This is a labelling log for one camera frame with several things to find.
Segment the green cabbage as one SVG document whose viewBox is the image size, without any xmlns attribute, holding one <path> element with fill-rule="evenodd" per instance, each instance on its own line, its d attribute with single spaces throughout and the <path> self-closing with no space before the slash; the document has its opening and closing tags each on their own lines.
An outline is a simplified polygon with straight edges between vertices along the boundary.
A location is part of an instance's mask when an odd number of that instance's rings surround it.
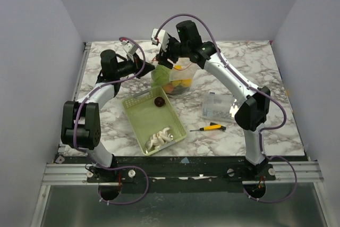
<svg viewBox="0 0 340 227">
<path fill-rule="evenodd" d="M 153 84 L 159 85 L 159 86 L 164 86 L 168 84 L 170 73 L 171 73 L 171 69 L 163 65 L 157 65 L 151 73 Z"/>
</svg>

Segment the clear zip bag orange zipper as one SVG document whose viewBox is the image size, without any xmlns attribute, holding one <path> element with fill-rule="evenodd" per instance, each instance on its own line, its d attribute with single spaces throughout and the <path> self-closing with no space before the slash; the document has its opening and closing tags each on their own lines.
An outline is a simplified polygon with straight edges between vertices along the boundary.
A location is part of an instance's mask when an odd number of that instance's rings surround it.
<svg viewBox="0 0 340 227">
<path fill-rule="evenodd" d="M 154 59 L 151 63 L 154 64 L 155 67 L 158 65 L 156 59 Z M 176 70 L 174 69 L 176 65 L 180 65 L 182 68 L 180 70 Z M 172 93 L 168 95 L 183 94 L 184 92 L 190 90 L 191 86 L 187 88 L 184 88 L 182 86 L 175 86 L 174 81 L 184 79 L 191 79 L 193 81 L 194 75 L 198 69 L 199 67 L 196 64 L 190 62 L 188 58 L 180 58 L 178 62 L 173 65 L 173 68 L 171 69 L 171 73 L 169 75 L 169 83 L 171 83 L 174 86 L 174 90 L 172 91 Z M 159 85 L 155 85 L 151 81 L 151 86 L 155 87 Z"/>
</svg>

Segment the peach fruit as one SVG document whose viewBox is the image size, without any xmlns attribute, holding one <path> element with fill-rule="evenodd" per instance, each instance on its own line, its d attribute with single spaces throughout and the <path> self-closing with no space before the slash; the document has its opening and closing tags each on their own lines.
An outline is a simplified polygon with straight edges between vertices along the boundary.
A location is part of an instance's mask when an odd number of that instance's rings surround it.
<svg viewBox="0 0 340 227">
<path fill-rule="evenodd" d="M 174 90 L 174 86 L 171 83 L 168 83 L 163 86 L 163 90 L 165 93 L 170 94 Z"/>
</svg>

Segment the orange fruit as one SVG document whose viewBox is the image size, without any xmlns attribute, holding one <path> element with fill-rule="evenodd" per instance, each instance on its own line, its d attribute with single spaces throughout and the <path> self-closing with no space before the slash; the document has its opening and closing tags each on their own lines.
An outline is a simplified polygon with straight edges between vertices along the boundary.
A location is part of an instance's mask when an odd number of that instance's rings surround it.
<svg viewBox="0 0 340 227">
<path fill-rule="evenodd" d="M 180 70 L 182 67 L 180 65 L 176 65 L 174 69 Z M 191 79 L 184 79 L 184 80 L 176 80 L 174 81 L 175 86 L 182 86 L 184 88 L 190 87 L 192 85 Z"/>
</svg>

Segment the green perforated plastic basket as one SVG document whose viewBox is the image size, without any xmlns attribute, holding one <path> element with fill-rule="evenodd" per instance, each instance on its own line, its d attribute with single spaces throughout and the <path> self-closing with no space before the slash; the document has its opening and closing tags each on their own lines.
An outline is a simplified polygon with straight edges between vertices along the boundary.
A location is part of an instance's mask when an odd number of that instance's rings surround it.
<svg viewBox="0 0 340 227">
<path fill-rule="evenodd" d="M 162 107 L 157 107 L 154 104 L 155 98 L 159 96 L 165 100 L 165 105 Z M 145 156 L 151 156 L 187 137 L 187 131 L 177 111 L 160 86 L 152 87 L 123 99 L 122 106 L 138 145 Z M 160 146 L 158 149 L 147 151 L 145 143 L 153 134 L 165 127 L 171 127 L 170 133 L 174 137 L 173 141 Z"/>
</svg>

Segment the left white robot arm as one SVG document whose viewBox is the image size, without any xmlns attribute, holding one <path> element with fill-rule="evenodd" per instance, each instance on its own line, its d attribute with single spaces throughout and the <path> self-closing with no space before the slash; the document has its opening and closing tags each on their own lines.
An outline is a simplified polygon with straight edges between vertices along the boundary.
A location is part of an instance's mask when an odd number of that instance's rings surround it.
<svg viewBox="0 0 340 227">
<path fill-rule="evenodd" d="M 117 178 L 117 161 L 100 141 L 100 110 L 117 96 L 122 83 L 145 76 L 155 66 L 137 53 L 123 57 L 111 49 L 101 52 L 100 65 L 93 89 L 77 101 L 64 103 L 61 142 L 84 153 L 100 168 L 99 175 L 111 182 Z"/>
</svg>

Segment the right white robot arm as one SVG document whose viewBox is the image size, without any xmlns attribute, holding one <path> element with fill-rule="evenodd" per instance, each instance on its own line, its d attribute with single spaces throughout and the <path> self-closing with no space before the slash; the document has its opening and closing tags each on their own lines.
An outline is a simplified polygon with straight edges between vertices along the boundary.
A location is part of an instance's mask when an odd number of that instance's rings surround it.
<svg viewBox="0 0 340 227">
<path fill-rule="evenodd" d="M 243 129 L 245 137 L 244 173 L 250 180 L 258 179 L 268 163 L 262 154 L 263 140 L 259 137 L 259 131 L 267 120 L 270 90 L 267 87 L 259 88 L 248 81 L 226 60 L 215 43 L 202 41 L 193 21 L 178 23 L 176 30 L 178 39 L 163 29 L 152 31 L 152 43 L 160 46 L 156 60 L 172 68 L 179 58 L 188 58 L 217 78 L 232 93 L 239 105 L 234 119 Z"/>
</svg>

